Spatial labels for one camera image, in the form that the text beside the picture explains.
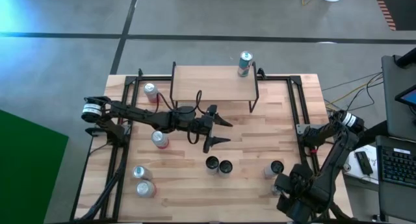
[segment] gray floor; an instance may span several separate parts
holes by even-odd
[[[0,0],[0,32],[121,34],[131,0]],[[131,34],[241,35],[414,39],[393,32],[375,0],[138,0]],[[80,119],[83,97],[101,95],[119,40],[0,38],[0,109],[70,137],[46,223],[67,221],[90,137]],[[249,50],[267,73],[318,73],[322,88],[381,71],[383,55],[414,45],[127,40],[117,74],[169,74],[178,64],[234,65]],[[334,100],[368,79],[324,91]],[[383,86],[376,104],[354,113],[366,126],[385,119]],[[346,106],[347,98],[338,102]],[[370,103],[366,94],[353,106]],[[354,216],[378,211],[377,193],[347,185]]]

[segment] computer keyboard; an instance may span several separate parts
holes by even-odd
[[[416,156],[382,149],[382,176],[389,182],[416,188]]]

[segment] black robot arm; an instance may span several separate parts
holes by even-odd
[[[181,106],[168,112],[150,112],[141,108],[125,105],[119,101],[111,101],[108,97],[86,97],[83,120],[96,123],[107,133],[110,143],[124,142],[124,128],[116,125],[112,118],[123,118],[152,126],[155,130],[170,133],[174,130],[188,132],[190,143],[197,143],[199,135],[206,136],[203,152],[208,153],[214,144],[227,142],[230,139],[212,137],[213,124],[232,127],[232,124],[223,120],[216,112],[216,105],[208,107],[200,118],[195,118],[195,109],[192,106]],[[190,140],[190,133],[196,135],[194,142]]]
[[[327,125],[319,129],[308,127],[301,136],[305,146],[320,146],[330,136],[335,136],[335,143],[317,175],[301,164],[295,164],[289,176],[278,175],[274,186],[283,193],[277,209],[299,223],[307,223],[312,213],[323,214],[329,209],[337,218],[348,218],[333,202],[335,180],[349,153],[356,149],[363,124],[358,117],[337,112]]]

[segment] green mat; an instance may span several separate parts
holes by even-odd
[[[0,110],[1,223],[43,223],[68,137]]]

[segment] wooden tabletop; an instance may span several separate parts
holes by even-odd
[[[176,66],[172,99],[195,101],[202,91],[203,101],[254,101],[254,68],[246,77],[237,73],[238,66]]]
[[[324,100],[317,75],[301,75],[307,109],[312,124],[328,122]],[[120,100],[124,75],[111,75],[105,95]],[[155,82],[158,89],[168,97],[170,82]],[[154,110],[148,103],[140,85],[137,107]],[[296,102],[300,121],[302,111]],[[295,163],[300,162],[287,84],[283,81],[259,81],[260,98],[253,113],[247,103],[227,101],[204,101],[201,108],[217,104],[219,114],[234,126],[215,126],[213,135],[231,138],[230,142],[215,145],[208,154],[202,152],[204,139],[196,145],[188,143],[185,132],[169,134],[168,148],[157,149],[150,140],[153,129],[134,123],[130,142],[127,169],[118,221],[130,222],[277,222],[290,220],[276,209],[278,197],[270,188],[274,179],[264,179],[263,168],[273,160],[284,163],[289,174]],[[159,111],[167,110],[162,105]],[[94,139],[92,149],[105,143],[105,137]],[[331,149],[323,145],[318,151],[322,165]],[[105,185],[111,147],[94,152],[88,160],[81,196],[75,217],[81,217],[96,201]],[[227,179],[211,176],[205,172],[205,159],[217,156],[230,160],[233,171]],[[140,198],[135,193],[139,182],[133,178],[132,169],[145,166],[153,172],[152,182],[157,187],[154,198]],[[342,173],[336,180],[334,201],[347,215],[352,215]],[[109,210],[112,210],[112,198]]]

